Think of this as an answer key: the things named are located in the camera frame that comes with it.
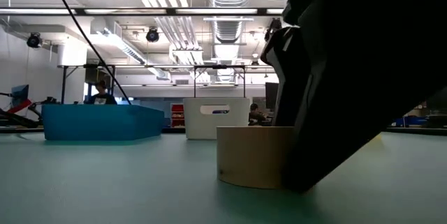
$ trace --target ceiling beam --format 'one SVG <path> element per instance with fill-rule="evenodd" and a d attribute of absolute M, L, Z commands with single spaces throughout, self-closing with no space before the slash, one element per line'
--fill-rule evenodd
<path fill-rule="evenodd" d="M 282 8 L 72 8 L 76 16 L 163 17 L 163 16 L 219 16 L 219 17 L 279 17 Z M 0 15 L 68 16 L 65 8 L 0 7 Z"/>

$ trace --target black cable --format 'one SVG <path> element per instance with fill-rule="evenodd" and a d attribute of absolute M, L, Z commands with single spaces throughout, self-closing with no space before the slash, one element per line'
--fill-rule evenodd
<path fill-rule="evenodd" d="M 109 67 L 107 66 L 107 64 L 105 63 L 104 59 L 101 57 L 101 55 L 99 54 L 99 52 L 96 50 L 96 48 L 93 46 L 93 44 L 91 43 L 90 39 L 87 37 L 87 35 L 85 34 L 85 32 L 82 30 L 81 26 L 79 25 L 79 22 L 76 20 L 76 17 L 74 16 L 73 12 L 70 9 L 70 6 L 68 6 L 67 1 L 62 0 L 62 2 L 65 5 L 65 8 L 68 10 L 68 12 L 70 13 L 71 18 L 73 19 L 73 21 L 76 24 L 76 27 L 79 29 L 79 31 L 81 32 L 82 36 L 84 37 L 84 39 L 87 41 L 87 43 L 89 44 L 90 48 L 95 52 L 96 56 L 99 58 L 99 61 L 101 62 L 101 64 L 103 65 L 103 68 L 105 68 L 107 70 L 107 72 L 109 73 L 109 75 L 112 77 L 113 81 L 115 82 L 115 84 L 117 84 L 119 90 L 121 91 L 121 93 L 123 94 L 123 96 L 125 97 L 127 103 L 129 105 L 131 105 L 131 101 L 129 100 L 129 97 L 126 95 L 126 93 L 124 92 L 123 88 L 121 87 L 121 85 L 118 83 L 117 78 L 113 75 L 112 71 L 109 69 Z"/>

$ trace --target computer screen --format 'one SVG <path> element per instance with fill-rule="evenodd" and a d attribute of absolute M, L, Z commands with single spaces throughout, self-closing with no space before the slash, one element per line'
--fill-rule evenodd
<path fill-rule="evenodd" d="M 277 104 L 278 86 L 279 84 L 277 83 L 265 83 L 265 107 L 272 111 L 274 111 Z"/>
<path fill-rule="evenodd" d="M 11 88 L 11 96 L 13 97 L 11 101 L 12 105 L 11 107 L 12 108 L 17 107 L 18 105 L 26 101 L 28 99 L 28 91 L 29 91 L 28 84 Z"/>
<path fill-rule="evenodd" d="M 427 99 L 429 110 L 447 110 L 447 87 Z"/>

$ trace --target fluorescent light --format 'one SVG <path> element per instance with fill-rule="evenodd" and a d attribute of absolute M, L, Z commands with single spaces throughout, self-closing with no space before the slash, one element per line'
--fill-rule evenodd
<path fill-rule="evenodd" d="M 115 68 L 145 68 L 144 65 L 118 65 Z"/>
<path fill-rule="evenodd" d="M 271 15 L 281 15 L 284 9 L 282 8 L 268 8 L 267 14 Z"/>
<path fill-rule="evenodd" d="M 117 9 L 111 8 L 100 8 L 100 9 L 86 9 L 85 12 L 87 14 L 108 14 L 117 11 Z"/>
<path fill-rule="evenodd" d="M 250 17 L 204 17 L 205 22 L 253 22 Z"/>
<path fill-rule="evenodd" d="M 177 14 L 204 14 L 204 15 L 219 15 L 219 14 L 256 14 L 256 8 L 178 8 Z"/>
<path fill-rule="evenodd" d="M 116 8 L 87 8 L 84 12 L 88 15 L 165 15 L 164 8 L 138 8 L 138 9 L 116 9 Z"/>
<path fill-rule="evenodd" d="M 121 87 L 142 87 L 142 84 L 121 84 Z"/>
<path fill-rule="evenodd" d="M 0 8 L 2 15 L 69 15 L 65 8 Z"/>
<path fill-rule="evenodd" d="M 147 67 L 149 67 L 149 68 L 151 68 L 151 67 L 155 67 L 155 68 L 194 68 L 194 66 L 192 66 L 192 65 L 158 65 L 158 64 L 148 65 Z"/>
<path fill-rule="evenodd" d="M 122 87 L 193 87 L 194 84 L 121 84 Z M 243 84 L 219 84 L 215 82 L 215 84 L 199 84 L 196 83 L 196 87 L 243 87 Z M 246 84 L 245 87 L 264 87 L 265 84 Z"/>
<path fill-rule="evenodd" d="M 273 67 L 271 67 L 271 66 L 268 66 L 268 65 L 258 65 L 258 66 L 252 66 L 252 65 L 247 65 L 247 66 L 245 66 L 245 67 L 247 67 L 247 68 L 262 68 L 262 69 L 266 69 L 266 68 L 273 68 Z"/>

